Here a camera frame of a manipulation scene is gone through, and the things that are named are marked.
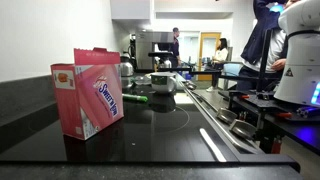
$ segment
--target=green marker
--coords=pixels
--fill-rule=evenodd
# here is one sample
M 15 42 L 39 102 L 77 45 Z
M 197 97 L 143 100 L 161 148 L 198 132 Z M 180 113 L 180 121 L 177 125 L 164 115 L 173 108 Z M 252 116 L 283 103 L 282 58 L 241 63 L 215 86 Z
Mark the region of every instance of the green marker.
M 122 94 L 123 99 L 133 100 L 133 101 L 142 101 L 147 102 L 148 97 L 147 96 L 136 96 L 131 94 Z

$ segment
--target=doorway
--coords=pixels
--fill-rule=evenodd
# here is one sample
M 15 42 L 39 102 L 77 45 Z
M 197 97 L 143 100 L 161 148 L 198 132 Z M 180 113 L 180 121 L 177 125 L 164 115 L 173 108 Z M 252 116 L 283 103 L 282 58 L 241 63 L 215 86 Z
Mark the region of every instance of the doorway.
M 221 33 L 201 33 L 198 71 L 204 71 L 207 63 L 212 61 L 212 57 L 216 53 L 220 37 Z M 198 80 L 210 81 L 212 80 L 212 76 L 198 75 Z

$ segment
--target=white robot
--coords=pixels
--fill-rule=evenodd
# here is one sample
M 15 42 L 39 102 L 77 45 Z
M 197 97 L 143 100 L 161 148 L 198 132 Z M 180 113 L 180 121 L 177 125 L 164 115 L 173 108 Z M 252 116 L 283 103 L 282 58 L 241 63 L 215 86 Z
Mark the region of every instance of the white robot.
M 320 0 L 285 10 L 280 27 L 289 36 L 287 62 L 275 98 L 320 107 Z

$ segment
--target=woman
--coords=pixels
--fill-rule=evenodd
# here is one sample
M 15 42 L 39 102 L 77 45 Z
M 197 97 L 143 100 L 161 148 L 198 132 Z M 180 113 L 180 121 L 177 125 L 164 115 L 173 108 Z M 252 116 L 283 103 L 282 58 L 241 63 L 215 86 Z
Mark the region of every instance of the woman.
M 219 46 L 217 48 L 215 56 L 212 58 L 212 69 L 213 70 L 222 70 L 224 61 L 226 61 L 228 56 L 228 44 L 227 39 L 221 38 L 218 42 Z M 212 86 L 207 89 L 207 92 L 213 91 L 213 89 L 218 84 L 218 78 L 213 78 L 212 80 Z

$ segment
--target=cooktop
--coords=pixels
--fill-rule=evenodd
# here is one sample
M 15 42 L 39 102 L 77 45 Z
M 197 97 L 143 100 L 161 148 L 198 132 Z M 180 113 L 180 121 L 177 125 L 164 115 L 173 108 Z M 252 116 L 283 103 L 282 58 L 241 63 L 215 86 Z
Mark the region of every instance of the cooktop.
M 44 113 L 27 119 L 24 126 L 7 125 L 6 141 L 12 139 L 10 136 L 24 137 L 24 133 L 32 133 L 15 143 L 4 143 L 6 146 L 0 148 L 0 161 L 238 161 L 181 85 L 178 84 L 175 93 L 166 95 L 157 94 L 145 85 L 123 92 L 147 96 L 149 100 L 147 103 L 125 100 L 124 118 L 86 141 L 63 135 L 59 120 L 52 122 Z M 42 129 L 33 128 L 46 122 Z

